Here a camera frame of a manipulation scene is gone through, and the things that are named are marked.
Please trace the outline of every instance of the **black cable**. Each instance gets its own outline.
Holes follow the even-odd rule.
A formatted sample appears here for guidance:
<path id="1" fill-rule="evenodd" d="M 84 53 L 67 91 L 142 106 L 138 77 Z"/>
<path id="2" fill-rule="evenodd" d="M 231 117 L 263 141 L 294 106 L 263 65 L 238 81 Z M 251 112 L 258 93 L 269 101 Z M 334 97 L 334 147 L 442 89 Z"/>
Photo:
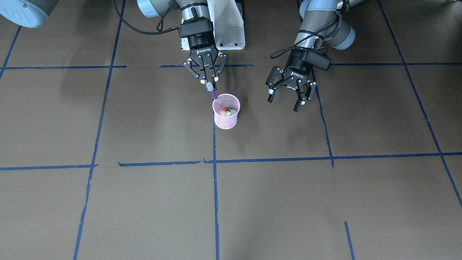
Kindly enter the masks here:
<path id="1" fill-rule="evenodd" d="M 139 32 L 139 33 L 147 34 L 147 35 L 159 35 L 159 34 L 171 32 L 171 31 L 174 31 L 174 30 L 178 30 L 178 29 L 180 28 L 179 26 L 175 26 L 175 27 L 171 27 L 171 28 L 169 28 L 169 29 L 165 29 L 165 31 L 158 31 L 158 32 L 138 30 L 138 29 L 136 29 L 135 27 L 131 26 L 131 24 L 129 24 L 124 18 L 122 18 L 122 15 L 120 14 L 119 9 L 117 9 L 116 0 L 112 0 L 112 4 L 114 5 L 115 12 L 116 12 L 117 15 L 119 16 L 119 19 L 120 19 L 126 26 L 128 26 L 130 29 L 132 29 L 132 30 L 135 31 L 135 32 Z"/>
<path id="2" fill-rule="evenodd" d="M 170 7 L 167 9 L 167 11 L 164 13 L 164 15 L 162 15 L 160 17 L 160 21 L 159 23 L 157 24 L 157 27 L 156 27 L 156 30 L 157 31 L 162 31 L 164 29 L 164 18 L 167 16 L 167 14 L 169 14 L 170 12 Z"/>
<path id="3" fill-rule="evenodd" d="M 319 29 L 318 31 L 316 32 L 311 32 L 307 37 L 301 39 L 300 41 L 296 42 L 294 45 L 292 45 L 291 47 L 289 48 L 284 48 L 284 49 L 280 49 L 280 50 L 277 50 L 275 51 L 271 56 L 270 58 L 271 59 L 276 59 L 276 58 L 279 58 L 281 57 L 282 55 L 284 55 L 286 52 L 290 51 L 290 50 L 293 50 L 297 45 L 299 45 L 301 42 L 303 41 L 306 41 L 308 38 L 312 37 L 313 35 L 319 35 L 320 32 L 322 31 L 325 31 L 327 30 L 328 28 L 330 28 L 331 26 L 337 24 L 338 22 L 340 21 L 340 16 L 337 15 L 337 18 L 335 19 L 335 21 L 321 29 Z"/>

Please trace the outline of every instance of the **pink mesh pencil cup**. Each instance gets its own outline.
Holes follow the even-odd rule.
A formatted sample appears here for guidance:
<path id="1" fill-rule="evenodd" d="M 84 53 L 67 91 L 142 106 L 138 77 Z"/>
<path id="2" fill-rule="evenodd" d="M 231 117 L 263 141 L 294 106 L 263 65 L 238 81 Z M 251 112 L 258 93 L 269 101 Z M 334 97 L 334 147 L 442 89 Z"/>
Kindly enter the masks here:
<path id="1" fill-rule="evenodd" d="M 221 129 L 231 129 L 237 123 L 237 114 L 241 109 L 241 103 L 231 94 L 221 94 L 212 102 L 212 108 L 215 124 Z M 220 115 L 219 112 L 223 110 L 223 108 L 227 108 L 228 110 L 233 109 L 236 113 L 230 116 Z"/>

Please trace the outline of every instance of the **white bracket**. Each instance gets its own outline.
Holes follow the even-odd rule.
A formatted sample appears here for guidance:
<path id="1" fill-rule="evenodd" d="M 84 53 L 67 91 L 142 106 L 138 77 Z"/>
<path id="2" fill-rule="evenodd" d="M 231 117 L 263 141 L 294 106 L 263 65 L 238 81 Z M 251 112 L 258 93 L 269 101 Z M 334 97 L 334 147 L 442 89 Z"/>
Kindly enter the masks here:
<path id="1" fill-rule="evenodd" d="M 245 47 L 244 20 L 234 0 L 208 0 L 210 19 L 218 50 L 242 50 Z M 181 48 L 189 50 L 187 38 Z"/>

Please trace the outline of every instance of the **brown floor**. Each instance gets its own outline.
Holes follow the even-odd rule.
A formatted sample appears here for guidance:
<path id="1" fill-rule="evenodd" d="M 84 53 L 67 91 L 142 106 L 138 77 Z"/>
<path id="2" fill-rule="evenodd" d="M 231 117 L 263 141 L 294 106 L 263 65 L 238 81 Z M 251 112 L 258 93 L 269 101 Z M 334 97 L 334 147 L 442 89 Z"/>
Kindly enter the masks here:
<path id="1" fill-rule="evenodd" d="M 165 66 L 188 57 L 177 32 L 136 33 L 110 1 L 61 0 L 38 29 L 0 16 L 0 259 L 462 259 L 462 2 L 345 13 L 356 41 L 295 113 L 265 80 L 297 4 L 244 1 L 217 82 L 241 102 L 231 130 Z"/>

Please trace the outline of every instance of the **blue tape line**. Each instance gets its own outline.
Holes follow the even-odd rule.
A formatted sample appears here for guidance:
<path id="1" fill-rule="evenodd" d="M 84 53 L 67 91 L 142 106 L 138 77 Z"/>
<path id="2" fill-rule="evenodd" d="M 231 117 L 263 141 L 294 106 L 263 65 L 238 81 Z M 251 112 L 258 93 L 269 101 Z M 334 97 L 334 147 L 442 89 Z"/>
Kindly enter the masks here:
<path id="1" fill-rule="evenodd" d="M 220 232 L 218 226 L 218 183 L 217 183 L 217 136 L 216 126 L 213 123 L 213 186 L 215 200 L 215 257 L 220 260 Z"/>
<path id="2" fill-rule="evenodd" d="M 314 82 L 316 82 L 315 70 L 314 70 L 314 69 L 311 69 L 311 73 L 313 74 L 313 80 L 314 80 Z M 327 132 L 326 119 L 325 119 L 325 117 L 324 117 L 324 111 L 322 110 L 321 97 L 319 96 L 318 88 L 316 88 L 316 96 L 318 97 L 318 101 L 319 101 L 319 110 L 321 111 L 321 118 L 322 118 L 322 122 L 323 122 L 323 124 L 324 124 L 324 130 L 326 131 L 327 148 L 329 149 L 329 156 L 330 156 L 330 159 L 331 159 L 332 168 L 335 168 L 335 165 L 334 165 L 334 157 L 333 157 L 333 155 L 332 155 L 332 149 L 331 149 L 331 147 L 330 147 L 329 133 Z"/>
<path id="3" fill-rule="evenodd" d="M 447 156 L 447 155 L 462 155 L 462 152 L 460 152 L 460 153 L 457 153 L 457 152 L 455 152 L 455 153 L 443 153 L 443 155 L 444 156 Z"/>
<path id="4" fill-rule="evenodd" d="M 185 165 L 185 164 L 199 164 L 202 161 L 165 161 L 165 162 L 141 162 L 141 163 L 119 163 L 120 167 L 136 167 L 136 166 L 160 166 L 160 165 Z"/>
<path id="5" fill-rule="evenodd" d="M 462 155 L 462 153 L 451 153 L 451 155 Z M 349 156 L 319 156 L 319 157 L 296 157 L 296 158 L 263 158 L 263 159 L 232 159 L 217 160 L 217 163 L 239 163 L 239 162 L 267 162 L 267 161 L 323 161 L 323 160 L 348 160 L 348 159 L 374 159 L 374 158 L 403 158 L 403 157 L 425 157 L 440 156 L 439 153 L 425 154 L 398 154 L 398 155 L 349 155 Z"/>
<path id="6" fill-rule="evenodd" d="M 420 63 L 331 63 L 332 66 L 424 66 L 424 65 L 462 65 L 462 62 L 420 62 Z"/>
<path id="7" fill-rule="evenodd" d="M 20 171 L 20 170 L 51 170 L 51 169 L 71 169 L 71 168 L 90 168 L 91 164 L 82 165 L 53 165 L 53 166 L 23 166 L 23 167 L 0 167 L 0 171 Z"/>
<path id="8" fill-rule="evenodd" d="M 67 69 L 67 68 L 126 68 L 127 66 L 51 66 L 51 67 L 6 67 L 5 69 Z"/>
<path id="9" fill-rule="evenodd" d="M 332 66 L 403 66 L 403 63 L 332 63 Z"/>
<path id="10" fill-rule="evenodd" d="M 400 155 L 352 155 L 352 156 L 334 156 L 334 159 L 335 159 L 335 160 L 345 160 L 345 159 L 403 158 L 403 157 L 426 157 L 426 156 L 439 156 L 439 153 L 400 154 Z"/>
<path id="11" fill-rule="evenodd" d="M 406 63 L 406 65 L 462 65 L 462 62 L 420 62 Z"/>
<path id="12" fill-rule="evenodd" d="M 225 67 L 255 67 L 254 64 L 226 64 Z M 162 65 L 159 68 L 182 68 L 183 65 Z M 198 65 L 192 65 L 193 68 L 198 68 Z"/>
<path id="13" fill-rule="evenodd" d="M 126 0 L 123 0 L 122 11 L 121 11 L 121 16 L 122 17 L 123 17 L 123 13 L 125 11 L 125 2 L 126 2 Z M 91 164 L 92 165 L 94 165 L 95 161 L 96 161 L 96 154 L 97 154 L 98 145 L 99 145 L 99 137 L 101 135 L 101 127 L 103 125 L 104 108 L 106 106 L 106 100 L 107 100 L 107 97 L 108 97 L 108 90 L 109 90 L 109 85 L 110 85 L 110 82 L 111 82 L 111 76 L 112 76 L 112 69 L 113 69 L 113 66 L 114 66 L 114 60 L 116 59 L 116 51 L 117 51 L 117 45 L 118 45 L 118 42 L 119 42 L 119 35 L 120 35 L 121 26 L 122 26 L 122 20 L 119 20 L 119 26 L 117 28 L 117 35 L 115 37 L 114 50 L 112 52 L 111 67 L 109 68 L 108 81 L 106 83 L 106 91 L 104 92 L 103 106 L 101 108 L 101 115 L 100 115 L 100 118 L 99 118 L 98 131 L 97 131 L 97 134 L 96 134 L 95 150 L 93 152 L 93 157 L 91 159 Z M 83 229 L 83 226 L 84 226 L 86 208 L 87 208 L 87 205 L 88 205 L 88 196 L 90 195 L 90 182 L 91 182 L 91 179 L 93 177 L 93 169 L 94 169 L 94 167 L 90 167 L 90 173 L 88 175 L 88 182 L 87 182 L 87 189 L 86 189 L 85 206 L 84 206 L 84 209 L 82 210 L 82 215 L 80 216 L 79 232 L 77 234 L 77 241 L 75 243 L 75 250 L 74 250 L 73 260 L 77 260 L 77 256 L 79 254 L 80 239 L 82 237 L 82 229 Z"/>
<path id="14" fill-rule="evenodd" d="M 11 53 L 13 52 L 14 44 L 16 43 L 16 40 L 18 39 L 19 32 L 21 31 L 22 26 L 18 27 L 18 30 L 16 31 L 16 35 L 14 36 L 13 42 L 11 43 L 10 50 L 8 51 L 8 55 L 6 56 L 5 63 L 3 63 L 3 67 L 0 70 L 0 79 L 3 76 L 3 72 L 5 71 L 6 65 L 8 64 L 8 61 L 10 60 Z"/>
<path id="15" fill-rule="evenodd" d="M 350 229 L 348 228 L 348 222 L 344 221 L 343 223 L 345 224 L 346 237 L 348 238 L 348 245 L 350 246 L 351 259 L 356 260 L 356 258 L 354 257 L 353 243 L 351 242 Z"/>
<path id="16" fill-rule="evenodd" d="M 443 155 L 462 155 L 462 152 L 443 153 Z M 377 159 L 377 158 L 405 158 L 405 157 L 428 157 L 440 156 L 439 153 L 422 153 L 422 154 L 397 154 L 397 155 L 347 155 L 347 156 L 320 156 L 320 157 L 296 157 L 296 158 L 262 158 L 262 159 L 231 159 L 216 160 L 216 163 L 239 163 L 239 162 L 267 162 L 267 161 L 323 161 L 323 160 L 350 160 L 350 159 Z M 130 166 L 156 166 L 156 165 L 174 165 L 174 164 L 196 164 L 196 163 L 213 164 L 214 160 L 203 161 L 185 161 L 185 162 L 146 162 L 146 163 L 119 163 L 121 167 Z"/>
<path id="17" fill-rule="evenodd" d="M 390 30 L 391 36 L 393 37 L 393 41 L 396 44 L 396 48 L 398 49 L 398 53 L 400 54 L 401 60 L 402 60 L 402 62 L 404 64 L 404 68 L 406 69 L 407 76 L 409 77 L 409 80 L 411 81 L 411 85 L 412 85 L 412 89 L 414 90 L 415 97 L 417 98 L 417 101 L 419 102 L 420 109 L 422 110 L 422 113 L 424 114 L 424 118 L 427 121 L 428 129 L 430 130 L 430 133 L 432 134 L 432 138 L 433 138 L 433 140 L 435 142 L 435 145 L 436 145 L 436 147 L 438 149 L 438 153 L 439 153 L 439 155 L 441 157 L 441 161 L 443 162 L 444 168 L 446 169 L 446 173 L 448 174 L 448 177 L 449 177 L 449 180 L 451 181 L 454 192 L 456 193 L 457 200 L 459 201 L 459 205 L 462 207 L 461 196 L 459 194 L 459 191 L 457 190 L 456 184 L 454 183 L 451 172 L 449 171 L 449 168 L 448 168 L 448 166 L 446 164 L 446 160 L 444 159 L 444 155 L 441 152 L 441 148 L 440 148 L 440 146 L 438 144 L 435 133 L 433 132 L 432 125 L 430 124 L 430 121 L 428 120 L 427 113 L 425 112 L 424 106 L 422 105 L 419 94 L 417 93 L 417 89 L 415 87 L 415 84 L 414 84 L 414 81 L 412 79 L 411 73 L 409 72 L 409 69 L 407 68 L 406 62 L 404 61 L 404 56 L 401 53 L 401 49 L 400 49 L 400 47 L 398 45 L 395 34 L 393 33 L 393 30 L 391 29 L 390 23 L 389 23 L 389 21 L 387 19 L 387 15 L 385 14 L 385 10 L 383 9 L 382 3 L 380 2 L 380 0 L 377 0 L 377 1 L 378 1 L 379 6 L 380 6 L 380 9 L 382 10 L 383 17 L 385 18 L 385 21 L 387 22 L 387 26 L 388 26 L 388 29 Z"/>
<path id="18" fill-rule="evenodd" d="M 299 158 L 267 158 L 267 159 L 234 159 L 234 160 L 217 160 L 217 163 L 239 163 L 239 162 L 267 162 L 267 161 L 319 161 L 330 160 L 330 156 L 326 157 L 299 157 Z"/>

